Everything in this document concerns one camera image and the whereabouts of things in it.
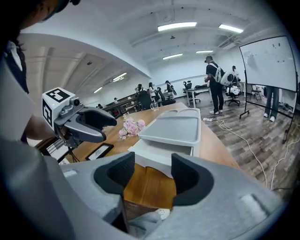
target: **wooden floor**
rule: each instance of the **wooden floor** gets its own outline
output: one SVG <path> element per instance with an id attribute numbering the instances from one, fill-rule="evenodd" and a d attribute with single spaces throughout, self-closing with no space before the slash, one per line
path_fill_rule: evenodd
<path id="1" fill-rule="evenodd" d="M 282 144 L 284 132 L 288 129 L 291 122 L 290 118 L 278 114 L 276 121 L 271 122 L 269 119 L 263 117 L 263 107 L 247 103 L 247 110 L 250 110 L 250 114 L 243 115 L 240 120 L 240 114 L 245 110 L 244 97 L 238 98 L 241 100 L 240 106 L 237 106 L 235 103 L 231 103 L 230 106 L 224 105 L 222 115 L 215 116 L 209 113 L 213 109 L 210 95 L 202 93 L 197 98 L 201 99 L 201 102 L 196 105 L 201 110 L 201 118 L 223 120 L 227 126 L 232 128 L 233 132 L 248 140 L 252 151 L 263 165 L 267 175 L 267 186 L 270 188 L 274 166 L 279 159 L 285 156 L 287 145 L 300 138 L 300 117 L 295 116 L 288 140 L 286 144 Z M 176 99 L 176 101 L 181 101 L 187 105 L 186 98 L 181 97 Z M 264 99 L 256 101 L 256 99 L 252 98 L 251 101 L 264 105 Z M 257 178 L 262 184 L 265 184 L 262 169 L 253 154 L 249 151 L 247 143 L 231 132 L 222 130 L 216 121 L 205 123 L 231 152 L 241 169 Z M 299 169 L 299 162 L 300 143 L 297 143 L 289 147 L 285 160 L 282 160 L 276 167 L 273 188 L 290 188 L 294 184 Z M 288 193 L 285 190 L 276 192 L 282 197 L 285 197 Z"/>

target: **fluorescent light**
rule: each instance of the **fluorescent light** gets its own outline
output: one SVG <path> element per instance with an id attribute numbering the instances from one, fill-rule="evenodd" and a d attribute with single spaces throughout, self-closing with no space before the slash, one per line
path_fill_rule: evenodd
<path id="1" fill-rule="evenodd" d="M 183 55 L 183 53 L 179 53 L 179 54 L 172 55 L 172 56 L 169 56 L 169 57 L 164 57 L 163 60 L 166 60 L 166 59 L 169 59 L 169 58 L 179 57 L 179 56 L 182 56 L 182 55 Z"/>
<path id="2" fill-rule="evenodd" d="M 96 91 L 94 91 L 94 93 L 100 91 L 102 89 L 102 87 L 98 88 Z"/>
<path id="3" fill-rule="evenodd" d="M 159 26 L 158 31 L 165 31 L 169 29 L 174 29 L 174 28 L 188 28 L 188 27 L 194 27 L 196 26 L 196 22 L 180 22 L 180 23 L 173 23 L 173 24 L 168 24 L 164 26 Z"/>
<path id="4" fill-rule="evenodd" d="M 212 50 L 209 50 L 209 51 L 197 51 L 196 53 L 212 53 L 213 51 Z"/>
<path id="5" fill-rule="evenodd" d="M 121 74 L 120 76 L 114 78 L 112 81 L 113 81 L 113 82 L 119 81 L 119 80 L 121 80 L 121 79 L 119 79 L 119 78 L 121 78 L 122 76 L 125 76 L 126 74 L 127 74 L 127 73 L 123 73 L 123 74 Z"/>
<path id="6" fill-rule="evenodd" d="M 230 31 L 238 32 L 238 33 L 241 33 L 241 32 L 244 31 L 244 30 L 242 30 L 242 29 L 238 29 L 238 28 L 235 28 L 235 27 L 227 26 L 227 25 L 224 25 L 224 24 L 221 24 L 221 25 L 219 26 L 219 28 L 227 29 L 227 30 L 230 30 Z"/>

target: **white backpack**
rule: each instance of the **white backpack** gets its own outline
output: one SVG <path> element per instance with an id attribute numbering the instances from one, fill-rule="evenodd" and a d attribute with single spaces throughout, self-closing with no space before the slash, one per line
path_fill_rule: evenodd
<path id="1" fill-rule="evenodd" d="M 214 76 L 214 79 L 216 80 L 217 83 L 220 83 L 220 82 L 221 82 L 221 79 L 222 79 L 222 77 L 221 77 L 221 67 L 220 67 L 220 66 L 217 67 L 217 66 L 216 66 L 215 64 L 213 64 L 213 63 L 210 63 L 209 65 L 212 65 L 212 66 L 214 66 L 214 67 L 217 69 L 216 75 Z"/>

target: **pink flowers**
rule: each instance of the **pink flowers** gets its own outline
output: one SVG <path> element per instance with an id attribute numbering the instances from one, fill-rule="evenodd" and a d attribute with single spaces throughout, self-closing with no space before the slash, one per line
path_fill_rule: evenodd
<path id="1" fill-rule="evenodd" d="M 123 126 L 124 128 L 119 131 L 119 137 L 124 140 L 130 136 L 137 136 L 145 128 L 145 122 L 143 120 L 135 122 L 132 118 L 127 118 Z"/>

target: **cap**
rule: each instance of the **cap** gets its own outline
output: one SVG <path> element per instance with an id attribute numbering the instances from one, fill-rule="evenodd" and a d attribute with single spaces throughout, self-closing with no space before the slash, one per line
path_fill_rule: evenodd
<path id="1" fill-rule="evenodd" d="M 207 59 L 213 60 L 213 59 L 212 59 L 212 56 L 206 56 L 205 61 L 204 61 L 205 63 L 206 63 L 206 60 L 207 60 Z"/>
<path id="2" fill-rule="evenodd" d="M 43 21 L 46 21 L 50 17 L 52 17 L 54 14 L 61 12 L 65 9 L 65 7 L 68 5 L 69 2 L 71 2 L 74 6 L 78 5 L 81 0 L 59 0 L 59 3 L 57 7 L 52 11 L 50 15 L 48 15 Z"/>

